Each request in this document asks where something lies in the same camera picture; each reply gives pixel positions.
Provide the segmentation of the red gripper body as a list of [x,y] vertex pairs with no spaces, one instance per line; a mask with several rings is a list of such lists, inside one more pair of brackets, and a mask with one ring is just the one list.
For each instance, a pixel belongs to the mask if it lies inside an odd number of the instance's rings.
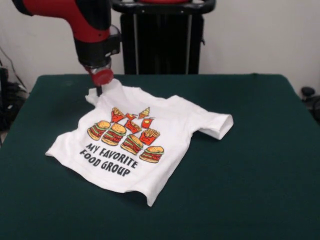
[[114,73],[111,70],[111,63],[98,65],[84,64],[83,67],[88,72],[96,87],[109,84],[114,78]]

